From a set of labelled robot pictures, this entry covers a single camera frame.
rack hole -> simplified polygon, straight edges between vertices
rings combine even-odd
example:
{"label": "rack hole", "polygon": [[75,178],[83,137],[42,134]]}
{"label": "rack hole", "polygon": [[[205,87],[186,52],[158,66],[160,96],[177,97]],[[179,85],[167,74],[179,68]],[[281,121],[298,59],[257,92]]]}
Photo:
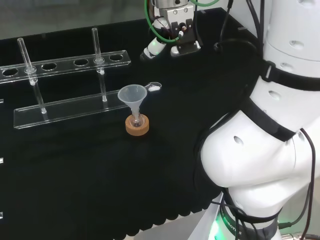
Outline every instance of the rack hole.
{"label": "rack hole", "polygon": [[240,137],[234,136],[233,139],[237,144],[240,144],[241,146],[244,145],[244,142],[241,140]]}
{"label": "rack hole", "polygon": [[2,75],[5,76],[5,77],[12,77],[14,75],[16,75],[18,73],[18,69],[16,68],[9,68],[9,69],[6,69],[2,72]]}
{"label": "rack hole", "polygon": [[124,56],[122,56],[122,55],[111,55],[111,56],[109,57],[109,59],[110,59],[111,61],[115,61],[115,62],[120,61],[120,60],[122,60],[123,58],[124,58]]}
{"label": "rack hole", "polygon": [[55,63],[47,63],[47,64],[43,64],[41,66],[41,68],[45,71],[52,71],[53,69],[55,69],[57,67],[57,64]]}
{"label": "rack hole", "polygon": [[78,59],[78,60],[74,60],[74,65],[78,66],[78,67],[82,67],[88,64],[88,60],[87,59]]}

green light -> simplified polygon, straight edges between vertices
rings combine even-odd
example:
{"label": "green light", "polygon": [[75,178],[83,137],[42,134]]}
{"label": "green light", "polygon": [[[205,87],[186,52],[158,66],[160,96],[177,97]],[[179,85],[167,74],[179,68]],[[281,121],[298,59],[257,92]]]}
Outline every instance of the green light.
{"label": "green light", "polygon": [[219,222],[214,221],[211,230],[209,233],[208,240],[226,240],[225,236],[223,235],[221,229],[219,228]]}
{"label": "green light", "polygon": [[218,232],[219,232],[219,225],[216,221],[214,221],[211,226],[210,235],[216,236]]}

test tube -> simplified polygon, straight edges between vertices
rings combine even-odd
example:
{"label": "test tube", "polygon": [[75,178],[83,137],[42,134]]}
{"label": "test tube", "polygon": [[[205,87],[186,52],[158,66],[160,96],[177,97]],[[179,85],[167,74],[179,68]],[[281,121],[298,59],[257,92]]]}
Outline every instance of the test tube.
{"label": "test tube", "polygon": [[[101,57],[98,29],[95,27],[92,28],[92,38],[93,38],[93,45],[94,45],[94,52],[95,52],[94,62],[99,66],[105,62],[105,59],[103,57]],[[99,76],[102,101],[104,103],[106,103],[107,102],[107,91],[106,91],[106,84],[105,84],[105,70],[103,67],[97,67],[96,71]]]}
{"label": "test tube", "polygon": [[33,88],[33,92],[34,92],[36,100],[39,104],[39,107],[41,109],[41,113],[46,114],[47,110],[45,108],[45,103],[42,98],[39,86],[38,86],[38,78],[36,75],[37,69],[34,66],[32,66],[32,64],[31,64],[24,39],[20,37],[20,38],[18,38],[17,41],[18,41],[18,45],[19,45],[19,48],[20,48],[20,51],[21,51],[21,54],[23,57],[23,61],[25,63],[25,72],[28,74],[29,82]]}

tabletop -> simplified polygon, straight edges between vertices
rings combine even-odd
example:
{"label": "tabletop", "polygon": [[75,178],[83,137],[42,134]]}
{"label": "tabletop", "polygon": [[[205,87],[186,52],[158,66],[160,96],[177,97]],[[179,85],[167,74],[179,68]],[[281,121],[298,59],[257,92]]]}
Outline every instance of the tabletop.
{"label": "tabletop", "polygon": [[[204,46],[195,54],[141,62],[152,40],[144,19],[97,26],[101,52],[127,50],[129,67],[107,69],[107,91],[160,82],[140,112],[142,137],[127,134],[129,108],[14,129],[13,111],[36,104],[28,81],[0,85],[0,238],[5,240],[122,240],[166,219],[206,209],[220,188],[203,174],[193,181],[197,136],[239,104],[258,78],[255,50],[213,45],[223,9],[198,13]],[[226,38],[256,43],[230,18]],[[91,27],[23,37],[32,62],[94,53]],[[16,39],[0,41],[0,65],[22,63]],[[97,94],[95,71],[39,79],[45,103]]]}

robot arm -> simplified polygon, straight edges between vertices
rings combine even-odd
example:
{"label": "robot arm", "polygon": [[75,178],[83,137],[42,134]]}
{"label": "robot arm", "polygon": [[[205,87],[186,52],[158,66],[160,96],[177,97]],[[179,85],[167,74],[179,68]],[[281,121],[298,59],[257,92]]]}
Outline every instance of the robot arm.
{"label": "robot arm", "polygon": [[[273,1],[263,53],[269,66],[258,78],[250,104],[203,144],[206,174],[228,188],[234,205],[249,216],[276,215],[311,181],[311,146],[300,129],[305,128],[319,151],[320,108],[315,105],[320,103],[320,31],[307,27],[320,22],[319,13],[319,0]],[[272,224],[254,225],[263,230]],[[234,238],[222,218],[219,226],[225,239]],[[281,239],[279,230],[271,239]]]}
{"label": "robot arm", "polygon": [[[151,4],[161,16],[156,18],[152,24],[157,33],[166,39],[179,37],[171,48],[171,56],[178,57],[201,49],[193,29],[194,6],[191,2],[188,0],[151,0]],[[155,58],[165,46],[166,43],[156,37],[143,50],[141,59]]]}

